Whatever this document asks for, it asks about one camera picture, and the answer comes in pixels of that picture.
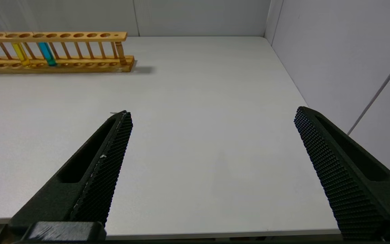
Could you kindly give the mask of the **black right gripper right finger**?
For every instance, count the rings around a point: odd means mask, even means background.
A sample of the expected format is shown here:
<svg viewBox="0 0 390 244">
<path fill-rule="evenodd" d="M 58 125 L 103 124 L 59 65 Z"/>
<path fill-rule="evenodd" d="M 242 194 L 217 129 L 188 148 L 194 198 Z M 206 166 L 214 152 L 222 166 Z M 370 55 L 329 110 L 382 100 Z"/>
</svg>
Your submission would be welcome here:
<svg viewBox="0 0 390 244">
<path fill-rule="evenodd" d="M 294 124 L 343 240 L 390 243 L 390 170 L 316 110 L 300 106 Z"/>
</svg>

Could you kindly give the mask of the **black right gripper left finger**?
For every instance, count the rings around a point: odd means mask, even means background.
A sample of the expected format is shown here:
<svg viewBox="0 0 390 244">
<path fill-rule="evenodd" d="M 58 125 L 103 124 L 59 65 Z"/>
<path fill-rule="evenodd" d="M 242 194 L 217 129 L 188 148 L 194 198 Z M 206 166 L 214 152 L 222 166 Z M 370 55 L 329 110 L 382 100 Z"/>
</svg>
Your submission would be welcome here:
<svg viewBox="0 0 390 244">
<path fill-rule="evenodd" d="M 133 123 L 110 116 L 10 219 L 0 244 L 99 244 Z"/>
</svg>

